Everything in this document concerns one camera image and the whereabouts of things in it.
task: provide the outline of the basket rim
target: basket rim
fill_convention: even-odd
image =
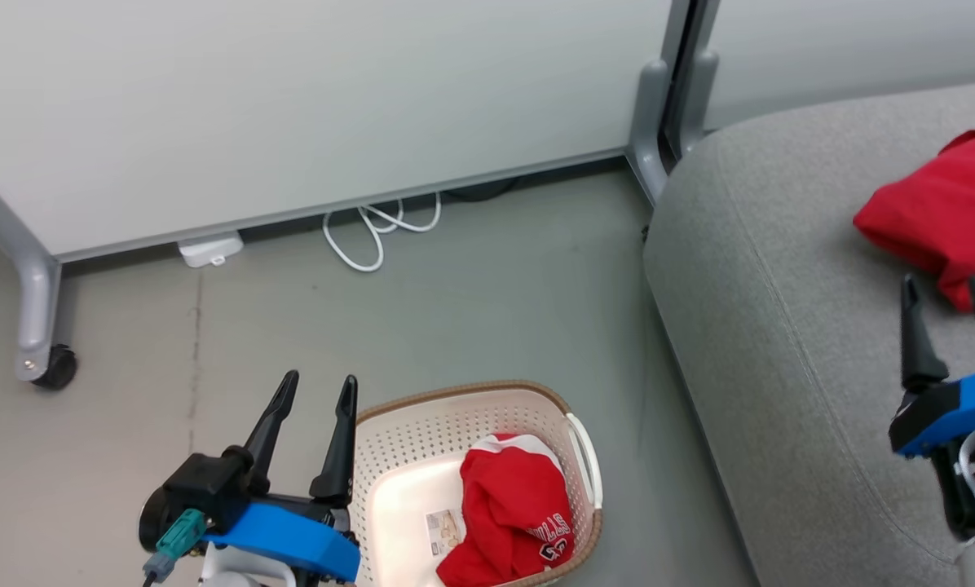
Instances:
[[[551,402],[554,402],[556,408],[562,410],[563,415],[566,416],[568,413],[571,413],[571,406],[566,401],[563,401],[563,398],[556,391],[552,391],[549,387],[543,386],[543,384],[529,382],[526,379],[499,379],[494,382],[469,383],[465,384],[465,386],[444,387],[442,390],[425,391],[425,393],[362,409],[360,413],[357,413],[357,425],[360,426],[361,422],[371,420],[372,417],[382,416],[383,413],[394,412],[395,410],[408,408],[408,406],[412,405],[425,404],[433,400],[478,394],[483,393],[483,391],[514,389],[533,391],[533,393],[542,395]],[[576,556],[571,557],[571,560],[556,568],[549,569],[549,571],[539,572],[535,575],[525,576],[523,579],[511,580],[510,583],[504,583],[504,587],[536,587],[537,585],[549,583],[552,580],[561,579],[561,577],[569,575],[570,572],[573,572],[574,569],[577,569],[582,563],[585,563],[585,560],[591,556],[593,550],[596,550],[596,544],[600,541],[600,532],[602,530],[603,512],[602,510],[595,510],[593,512],[592,530],[589,531],[588,539],[585,539],[585,546],[582,547],[582,550]]]

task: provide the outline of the red garment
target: red garment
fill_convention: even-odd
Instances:
[[[436,568],[447,587],[492,587],[556,568],[574,553],[559,461],[533,435],[490,435],[466,454],[465,539]]]
[[[938,274],[937,286],[971,311],[975,274],[975,130],[958,137],[914,174],[876,190],[854,226],[871,242]]]

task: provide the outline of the gray ottoman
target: gray ottoman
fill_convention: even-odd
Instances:
[[[890,452],[907,264],[850,219],[975,129],[975,86],[824,104],[718,131],[677,165],[644,264],[764,587],[953,586],[932,468]],[[975,320],[927,287],[953,377]]]

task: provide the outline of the white partition board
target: white partition board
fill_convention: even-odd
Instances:
[[[975,0],[720,0],[704,126],[975,82]]]
[[[0,0],[0,194],[69,257],[617,153],[668,11]]]

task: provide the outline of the label in basket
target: label in basket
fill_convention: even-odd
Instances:
[[[433,558],[447,557],[451,549],[465,538],[465,523],[460,510],[443,510],[426,514],[426,530]]]

